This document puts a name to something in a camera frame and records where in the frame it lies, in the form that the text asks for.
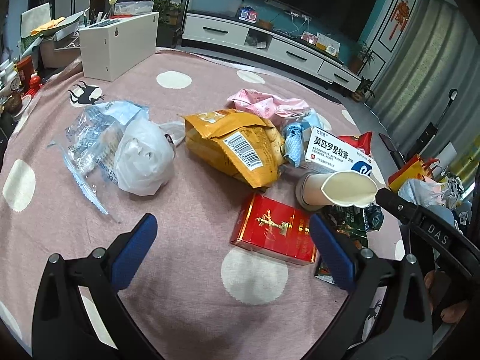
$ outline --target blue logo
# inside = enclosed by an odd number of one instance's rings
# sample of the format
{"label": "blue logo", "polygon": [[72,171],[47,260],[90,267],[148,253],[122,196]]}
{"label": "blue logo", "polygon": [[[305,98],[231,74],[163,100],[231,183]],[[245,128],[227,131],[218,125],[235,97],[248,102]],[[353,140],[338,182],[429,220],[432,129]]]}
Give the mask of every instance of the blue logo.
{"label": "blue logo", "polygon": [[371,173],[371,165],[368,165],[366,162],[358,161],[354,166],[352,166],[352,170],[356,170],[363,175],[369,176]]}

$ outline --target blue gripper pad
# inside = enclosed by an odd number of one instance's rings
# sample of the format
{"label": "blue gripper pad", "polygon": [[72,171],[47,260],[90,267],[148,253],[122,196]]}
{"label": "blue gripper pad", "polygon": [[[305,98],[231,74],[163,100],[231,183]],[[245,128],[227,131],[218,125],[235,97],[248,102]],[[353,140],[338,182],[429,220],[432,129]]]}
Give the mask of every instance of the blue gripper pad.
{"label": "blue gripper pad", "polygon": [[127,288],[157,236],[157,219],[148,215],[140,223],[112,264],[111,285],[115,291]]}
{"label": "blue gripper pad", "polygon": [[322,259],[328,266],[335,283],[351,293],[355,290],[355,267],[322,219],[314,214],[310,217],[310,236]]}

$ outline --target gray tile floor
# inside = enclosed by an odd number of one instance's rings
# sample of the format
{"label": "gray tile floor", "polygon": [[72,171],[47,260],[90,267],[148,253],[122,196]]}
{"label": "gray tile floor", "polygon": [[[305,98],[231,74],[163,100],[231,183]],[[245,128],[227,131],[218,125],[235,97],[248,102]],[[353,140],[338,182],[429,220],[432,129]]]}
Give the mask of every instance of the gray tile floor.
{"label": "gray tile floor", "polygon": [[[366,106],[365,104],[356,103],[350,98],[344,97],[340,93],[337,93],[331,89],[325,89],[324,87],[312,81],[308,81],[304,78],[295,76],[293,74],[282,71],[281,69],[277,69],[275,67],[270,67],[265,64],[251,61],[245,58],[240,58],[234,55],[224,54],[222,52],[210,51],[210,50],[193,48],[193,47],[178,47],[178,49],[188,53],[200,54],[200,55],[209,56],[216,59],[222,59],[229,62],[234,62],[238,64],[253,66],[255,68],[265,69],[267,71],[272,71],[274,73],[281,74],[282,76],[295,80],[300,84],[304,84],[306,86],[318,89],[319,91],[334,97],[340,103],[343,104],[343,106],[352,116],[355,124],[357,125],[361,133],[364,133],[367,131],[373,131],[375,133],[381,132],[387,135],[387,132],[385,128],[380,124],[378,117],[369,109],[368,106]],[[375,161],[378,164],[378,167],[380,168],[382,176],[386,181],[388,179],[388,176],[395,173],[398,170],[398,168],[395,165],[392,157],[390,156],[390,152],[387,150],[387,148],[383,144],[378,134],[373,135],[372,142],[371,142],[371,150],[375,158]]]}

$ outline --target potted plant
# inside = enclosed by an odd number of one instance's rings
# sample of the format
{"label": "potted plant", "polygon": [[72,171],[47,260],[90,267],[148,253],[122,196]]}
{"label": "potted plant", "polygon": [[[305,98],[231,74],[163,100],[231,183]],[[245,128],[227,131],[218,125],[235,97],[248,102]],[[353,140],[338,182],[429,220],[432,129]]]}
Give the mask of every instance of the potted plant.
{"label": "potted plant", "polygon": [[351,98],[355,100],[357,103],[364,103],[365,102],[365,95],[370,93],[373,97],[375,97],[374,91],[370,89],[373,81],[371,79],[366,79],[364,76],[361,77],[360,85],[358,86],[357,90],[351,94]]}
{"label": "potted plant", "polygon": [[181,10],[182,5],[173,0],[153,1],[153,12],[158,12],[157,47],[172,47]]}
{"label": "potted plant", "polygon": [[358,74],[365,64],[371,64],[371,62],[375,60],[374,52],[363,40],[360,40],[356,44],[352,54],[353,56],[349,62],[349,69],[355,74]]}

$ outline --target paper cup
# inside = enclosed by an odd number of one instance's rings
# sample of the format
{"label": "paper cup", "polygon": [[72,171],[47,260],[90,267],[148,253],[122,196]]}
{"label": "paper cup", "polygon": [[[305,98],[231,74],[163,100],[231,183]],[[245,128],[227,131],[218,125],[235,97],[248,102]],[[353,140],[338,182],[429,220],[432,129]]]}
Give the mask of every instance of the paper cup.
{"label": "paper cup", "polygon": [[326,205],[365,208],[375,201],[378,190],[370,177],[354,170],[309,174],[300,183],[301,200],[316,209]]}

